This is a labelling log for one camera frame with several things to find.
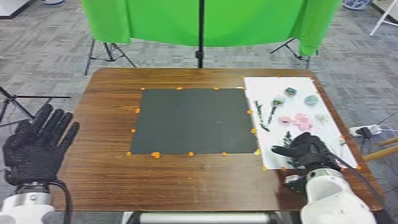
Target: black cable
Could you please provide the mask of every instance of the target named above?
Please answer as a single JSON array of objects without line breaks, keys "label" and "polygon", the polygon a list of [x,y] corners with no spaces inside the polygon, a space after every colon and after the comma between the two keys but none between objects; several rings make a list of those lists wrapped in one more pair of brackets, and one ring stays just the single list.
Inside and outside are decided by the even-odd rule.
[{"label": "black cable", "polygon": [[63,195],[65,195],[63,224],[71,224],[71,215],[72,215],[71,192],[69,192],[65,183],[60,180],[51,181],[47,184],[53,185],[53,186],[56,186],[62,189],[62,191],[63,191]]},{"label": "black cable", "polygon": [[360,142],[360,147],[358,147],[358,151],[360,151],[360,153],[364,153],[364,152],[362,152],[362,150],[364,150],[364,143],[366,143],[366,138],[362,138],[362,142]]},{"label": "black cable", "polygon": [[382,124],[383,123],[383,121],[394,116],[398,114],[398,111],[382,119],[382,121],[376,123],[376,125],[378,124]]},{"label": "black cable", "polygon": [[369,192],[371,192],[371,194],[373,194],[373,197],[374,197],[374,199],[376,199],[376,202],[378,202],[378,204],[382,205],[382,207],[383,207],[383,209],[385,209],[385,211],[387,211],[387,216],[389,216],[390,222],[394,222],[394,219],[392,219],[392,216],[390,216],[392,213],[389,212],[389,208],[387,208],[387,206],[385,206],[382,196],[380,196],[380,194],[378,194],[378,192],[376,192],[376,189],[373,188],[373,186],[371,186],[371,184],[369,184],[369,181],[366,180],[362,174],[357,172],[357,170],[353,169],[353,167],[350,166],[350,164],[344,162],[344,160],[342,160],[342,159],[341,159],[330,152],[326,153],[326,155],[328,155],[328,157],[330,157],[332,159],[335,159],[335,160],[339,161],[339,163],[344,165],[344,167],[346,167],[348,170],[351,171],[353,175],[357,176],[358,180],[362,181],[362,183],[364,183],[364,185],[366,185],[366,187],[367,187],[367,189],[369,189]]}]

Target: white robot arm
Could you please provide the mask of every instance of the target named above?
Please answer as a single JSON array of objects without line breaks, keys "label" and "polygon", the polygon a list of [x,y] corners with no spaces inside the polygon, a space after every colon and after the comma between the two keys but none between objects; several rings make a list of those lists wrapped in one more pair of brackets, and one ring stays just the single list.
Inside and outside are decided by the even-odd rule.
[{"label": "white robot arm", "polygon": [[49,193],[30,192],[3,200],[1,224],[42,224],[42,217],[53,211]]},{"label": "white robot arm", "polygon": [[307,174],[303,224],[374,224],[369,207],[351,192],[341,173],[319,168]]}]

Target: light stand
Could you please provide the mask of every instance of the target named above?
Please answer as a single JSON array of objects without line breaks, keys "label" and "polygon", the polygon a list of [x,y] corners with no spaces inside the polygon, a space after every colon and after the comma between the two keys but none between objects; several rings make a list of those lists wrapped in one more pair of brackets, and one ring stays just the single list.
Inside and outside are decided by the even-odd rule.
[{"label": "light stand", "polygon": [[293,40],[294,40],[294,38],[291,38],[291,39],[284,42],[284,44],[275,48],[275,50],[271,50],[270,54],[273,54],[273,53],[280,50],[280,48],[286,47],[286,48],[289,49],[289,52],[291,52],[294,58],[296,58],[300,61],[305,61],[305,69],[309,69],[310,57],[309,57],[309,56],[303,57],[303,56],[296,55],[296,53],[294,53],[294,51],[293,51],[293,49],[291,49],[291,47],[289,47],[289,43],[291,43]]},{"label": "light stand", "polygon": [[49,103],[51,99],[69,99],[71,97],[69,96],[15,96],[15,95],[10,95],[8,92],[5,91],[3,87],[0,87],[0,94],[5,96],[5,100],[3,100],[3,108],[1,108],[1,112],[0,112],[0,128],[12,125],[12,124],[17,124],[23,120],[19,121],[14,121],[7,124],[1,123],[3,121],[3,116],[5,116],[5,110],[7,110],[7,107],[8,107],[8,103],[14,104],[14,107],[19,109],[19,111],[23,112],[24,116],[28,117],[28,119],[31,120],[33,119],[33,115],[30,114],[26,108],[23,107],[21,103],[17,102],[17,98],[23,98],[23,99],[47,99],[46,100],[46,103]]},{"label": "light stand", "polygon": [[[90,51],[88,51],[88,59],[87,59],[87,64],[85,64],[85,72],[83,74],[87,75],[88,74],[88,69],[90,69],[90,61],[92,60],[101,60],[101,61],[106,61],[106,62],[115,62],[119,58],[126,58],[131,66],[136,68],[135,64],[133,64],[133,61],[124,53],[124,51],[120,50],[120,47],[115,43],[103,43],[103,47],[104,47],[104,53],[106,53],[106,56],[108,58],[103,59],[103,58],[97,58],[97,57],[92,57],[92,52],[94,52],[94,47],[95,47],[95,40],[92,39],[92,42],[90,42]],[[119,57],[113,57],[113,50],[119,51],[120,53],[120,56]]]},{"label": "light stand", "polygon": [[202,60],[204,60],[204,1],[199,0],[199,49],[195,52],[195,58],[197,58],[197,68],[202,68]]}]

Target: white paper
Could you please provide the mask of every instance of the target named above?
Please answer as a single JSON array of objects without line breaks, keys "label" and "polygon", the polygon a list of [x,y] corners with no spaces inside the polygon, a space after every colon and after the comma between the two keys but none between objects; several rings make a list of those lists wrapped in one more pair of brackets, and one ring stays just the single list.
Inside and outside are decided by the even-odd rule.
[{"label": "white paper", "polygon": [[[284,90],[291,87],[296,90],[296,95],[287,97]],[[284,136],[286,132],[291,133],[291,139],[303,133],[298,129],[298,126],[293,124],[284,124],[278,121],[280,116],[287,116],[294,119],[296,113],[307,115],[310,120],[312,128],[309,130],[310,134],[316,135],[325,142],[326,148],[330,152],[339,156],[339,158],[346,161],[346,163],[355,167],[357,161],[351,155],[350,148],[346,144],[341,144],[341,132],[337,129],[337,125],[334,123],[334,119],[330,116],[330,112],[326,110],[326,106],[316,92],[316,87],[312,84],[312,80],[305,77],[246,77],[245,78],[245,94],[248,98],[248,105],[252,110],[252,121],[254,127],[257,129],[257,144],[262,155],[262,165],[266,169],[280,169],[293,168],[287,164],[289,158],[277,155],[270,148],[273,145],[284,145]],[[303,103],[303,99],[309,95],[316,95],[319,102],[314,106],[307,106]],[[286,102],[280,107],[275,109],[275,114],[271,118],[271,122],[268,125],[270,132],[266,132],[259,126],[259,116],[257,116],[257,108],[254,105],[254,101],[262,104],[261,114],[262,114],[262,123],[268,123],[268,116],[271,111],[271,101],[275,97],[284,97]],[[321,122],[316,118],[316,114],[326,115],[326,122]]]}]

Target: wooden table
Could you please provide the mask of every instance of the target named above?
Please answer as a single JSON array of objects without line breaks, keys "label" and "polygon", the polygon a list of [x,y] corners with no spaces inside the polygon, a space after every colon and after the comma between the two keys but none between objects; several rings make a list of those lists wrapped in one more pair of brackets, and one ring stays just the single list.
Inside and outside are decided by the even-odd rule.
[{"label": "wooden table", "polygon": [[[76,108],[81,130],[67,152],[60,178],[76,211],[266,211],[300,210],[303,197],[282,186],[291,171],[262,171],[261,157],[239,155],[127,156],[140,107],[140,88],[234,88],[243,76],[310,77],[355,155],[360,173],[376,182],[348,136],[318,79],[307,70],[101,69]],[[380,205],[366,186],[344,171],[351,189],[373,210]],[[60,193],[55,206],[63,207]]]}]

